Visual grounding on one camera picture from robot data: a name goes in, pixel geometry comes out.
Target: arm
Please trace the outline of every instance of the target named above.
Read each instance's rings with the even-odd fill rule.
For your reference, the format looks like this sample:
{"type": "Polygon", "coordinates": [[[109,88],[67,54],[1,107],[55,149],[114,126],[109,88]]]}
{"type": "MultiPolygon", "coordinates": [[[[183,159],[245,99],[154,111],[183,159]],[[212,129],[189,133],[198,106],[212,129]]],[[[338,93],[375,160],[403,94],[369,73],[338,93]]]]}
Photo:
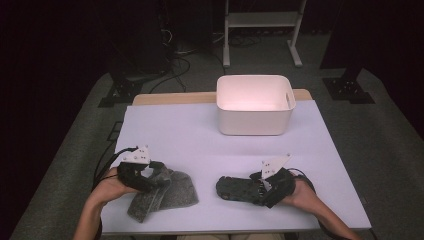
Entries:
{"type": "Polygon", "coordinates": [[[293,194],[285,197],[282,202],[313,214],[325,228],[338,236],[351,240],[361,239],[319,199],[305,181],[296,179],[296,188],[293,194]]]}
{"type": "Polygon", "coordinates": [[[100,224],[103,207],[110,201],[137,190],[123,185],[116,176],[116,168],[110,169],[104,180],[91,192],[82,210],[74,240],[92,240],[96,236],[100,224]]]}

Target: white storage bin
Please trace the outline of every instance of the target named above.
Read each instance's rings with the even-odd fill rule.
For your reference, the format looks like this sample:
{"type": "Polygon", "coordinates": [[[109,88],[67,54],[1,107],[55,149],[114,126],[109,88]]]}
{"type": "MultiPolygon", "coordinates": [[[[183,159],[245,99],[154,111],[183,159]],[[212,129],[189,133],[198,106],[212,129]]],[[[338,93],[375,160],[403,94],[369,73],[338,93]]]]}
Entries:
{"type": "Polygon", "coordinates": [[[278,75],[220,77],[216,101],[226,135],[280,135],[296,106],[289,80],[278,75]]]}

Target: dark background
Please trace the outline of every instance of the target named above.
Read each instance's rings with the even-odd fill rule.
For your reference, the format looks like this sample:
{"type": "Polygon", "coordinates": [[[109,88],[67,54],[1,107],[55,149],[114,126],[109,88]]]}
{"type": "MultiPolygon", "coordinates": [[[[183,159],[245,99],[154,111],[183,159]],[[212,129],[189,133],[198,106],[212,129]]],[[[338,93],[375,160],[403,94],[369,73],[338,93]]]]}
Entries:
{"type": "MultiPolygon", "coordinates": [[[[159,12],[164,2],[167,1],[159,4],[159,12]]],[[[159,24],[171,25],[176,37],[210,44],[208,38],[197,36],[222,31],[223,0],[171,2],[167,5],[169,15],[159,24]]],[[[268,11],[297,7],[294,0],[284,4],[269,0],[257,1],[250,8],[253,2],[234,0],[231,9],[268,11]]],[[[116,11],[111,6],[117,3],[131,8],[131,1],[126,0],[1,0],[1,239],[12,233],[85,98],[100,76],[108,72],[105,59],[116,54],[112,43],[121,46],[128,40],[123,35],[128,32],[119,32],[119,25],[113,30],[114,24],[122,21],[120,15],[107,14],[116,11]]],[[[417,0],[309,0],[301,32],[333,30],[321,67],[344,68],[354,63],[370,70],[423,136],[424,26],[418,4],[417,0]]],[[[142,31],[141,37],[147,34],[135,21],[124,27],[125,31],[138,29],[134,34],[142,31]]],[[[162,55],[158,59],[151,71],[161,70],[162,55]]],[[[135,62],[144,67],[140,61],[135,62]]]]}

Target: gray carpet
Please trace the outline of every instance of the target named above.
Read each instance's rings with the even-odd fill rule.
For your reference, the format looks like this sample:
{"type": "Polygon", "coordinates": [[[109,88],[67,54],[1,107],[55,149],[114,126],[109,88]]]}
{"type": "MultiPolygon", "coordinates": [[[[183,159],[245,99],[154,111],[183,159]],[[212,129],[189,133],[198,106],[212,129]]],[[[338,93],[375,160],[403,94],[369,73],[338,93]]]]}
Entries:
{"type": "MultiPolygon", "coordinates": [[[[390,99],[381,81],[366,70],[361,72],[358,82],[371,94],[375,104],[355,105],[331,99],[321,79],[339,77],[343,69],[319,69],[328,38],[328,35],[299,36],[297,48],[304,64],[302,68],[294,67],[285,37],[264,37],[261,43],[249,48],[231,48],[231,67],[225,70],[226,74],[278,74],[287,77],[293,88],[308,89],[378,238],[424,239],[424,142],[390,99]]],[[[219,46],[215,49],[219,58],[221,49],[219,46]]],[[[180,50],[189,50],[189,46],[180,50]]],[[[216,80],[223,75],[218,58],[207,53],[184,58],[191,64],[190,70],[180,77],[187,91],[215,91],[216,80]]],[[[186,65],[174,61],[175,72],[183,71],[186,65]]],[[[146,83],[142,93],[148,93],[159,81],[146,83]]],[[[12,239],[72,237],[90,192],[94,168],[109,144],[108,134],[116,121],[123,120],[127,106],[97,107],[111,85],[110,76],[105,74],[92,89],[12,239]]],[[[181,91],[181,86],[170,80],[154,92],[181,91]]],[[[368,231],[360,234],[373,239],[368,231]]],[[[103,238],[130,239],[129,236],[103,238]]],[[[159,237],[136,236],[136,239],[159,237]]],[[[312,231],[301,233],[299,239],[328,237],[321,231],[312,231]]]]}

